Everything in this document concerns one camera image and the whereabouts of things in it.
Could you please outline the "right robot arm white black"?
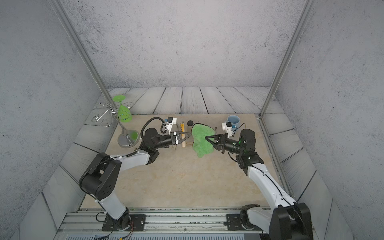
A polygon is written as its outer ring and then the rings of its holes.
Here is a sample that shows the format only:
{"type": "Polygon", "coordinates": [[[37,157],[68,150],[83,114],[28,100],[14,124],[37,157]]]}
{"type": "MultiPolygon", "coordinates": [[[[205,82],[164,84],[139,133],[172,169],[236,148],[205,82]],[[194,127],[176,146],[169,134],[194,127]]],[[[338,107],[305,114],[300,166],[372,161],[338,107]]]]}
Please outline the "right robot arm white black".
{"type": "Polygon", "coordinates": [[[205,139],[216,150],[236,155],[238,166],[258,186],[272,210],[269,213],[258,205],[246,205],[236,220],[225,222],[226,226],[234,223],[248,231],[260,229],[272,240],[314,238],[310,209],[304,203],[297,203],[270,175],[256,152],[254,131],[241,130],[237,141],[229,139],[228,134],[206,136],[205,139]]]}

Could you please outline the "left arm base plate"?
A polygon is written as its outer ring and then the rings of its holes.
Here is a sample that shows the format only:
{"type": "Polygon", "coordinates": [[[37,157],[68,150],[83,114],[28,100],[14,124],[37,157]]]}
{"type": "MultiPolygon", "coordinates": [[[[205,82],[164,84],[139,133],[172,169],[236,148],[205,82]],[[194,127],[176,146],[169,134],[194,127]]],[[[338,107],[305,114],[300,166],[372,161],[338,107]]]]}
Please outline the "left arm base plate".
{"type": "Polygon", "coordinates": [[[102,231],[142,232],[144,231],[146,218],[146,215],[123,215],[119,220],[114,220],[109,215],[106,215],[102,231]]]}

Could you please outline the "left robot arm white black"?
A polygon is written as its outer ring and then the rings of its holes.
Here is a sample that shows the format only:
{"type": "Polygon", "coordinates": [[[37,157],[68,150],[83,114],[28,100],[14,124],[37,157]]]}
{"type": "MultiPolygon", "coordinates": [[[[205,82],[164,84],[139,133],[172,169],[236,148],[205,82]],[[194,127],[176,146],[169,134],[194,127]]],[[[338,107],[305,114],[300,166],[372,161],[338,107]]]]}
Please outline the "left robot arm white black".
{"type": "Polygon", "coordinates": [[[114,157],[105,153],[97,154],[80,177],[79,186],[102,206],[113,228],[125,231],[132,227],[133,221],[130,211],[115,193],[120,173],[153,163],[160,154],[159,148],[179,145],[191,136],[191,133],[180,131],[160,135],[156,129],[149,128],[142,136],[141,145],[133,153],[114,157]]]}

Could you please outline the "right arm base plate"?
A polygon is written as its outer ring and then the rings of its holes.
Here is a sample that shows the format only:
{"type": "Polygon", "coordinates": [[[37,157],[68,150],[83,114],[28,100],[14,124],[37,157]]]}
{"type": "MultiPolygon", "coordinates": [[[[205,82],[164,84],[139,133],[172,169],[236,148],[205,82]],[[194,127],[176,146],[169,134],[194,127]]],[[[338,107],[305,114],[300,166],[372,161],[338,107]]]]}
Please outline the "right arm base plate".
{"type": "Polygon", "coordinates": [[[240,214],[227,214],[227,221],[223,224],[229,231],[264,231],[269,233],[271,214],[260,212],[241,212],[240,214]]]}

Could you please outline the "green microfiber rag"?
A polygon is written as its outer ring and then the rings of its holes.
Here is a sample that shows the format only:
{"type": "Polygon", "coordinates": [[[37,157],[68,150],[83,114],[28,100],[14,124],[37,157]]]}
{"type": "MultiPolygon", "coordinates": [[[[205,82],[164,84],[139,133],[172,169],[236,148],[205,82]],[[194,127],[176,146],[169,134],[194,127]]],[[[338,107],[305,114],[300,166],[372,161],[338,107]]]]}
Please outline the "green microfiber rag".
{"type": "Polygon", "coordinates": [[[203,124],[195,124],[192,127],[192,137],[194,138],[193,150],[196,152],[198,158],[202,158],[214,151],[214,147],[205,137],[213,136],[215,132],[214,129],[203,124]]]}

